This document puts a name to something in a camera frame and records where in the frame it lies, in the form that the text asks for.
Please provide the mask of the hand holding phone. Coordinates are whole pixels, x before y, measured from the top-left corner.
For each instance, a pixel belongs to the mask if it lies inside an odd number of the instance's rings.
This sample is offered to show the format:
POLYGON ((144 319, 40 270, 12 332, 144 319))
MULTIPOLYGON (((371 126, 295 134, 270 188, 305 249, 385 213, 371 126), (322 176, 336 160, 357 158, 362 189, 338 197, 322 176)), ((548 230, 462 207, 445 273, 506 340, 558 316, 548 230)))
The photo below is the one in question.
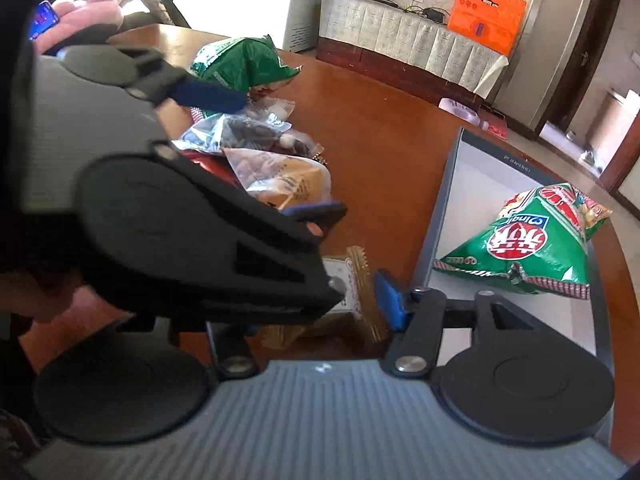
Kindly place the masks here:
POLYGON ((106 25, 119 30, 124 20, 117 0, 55 0, 52 9, 60 20, 32 42, 39 54, 91 26, 106 25))

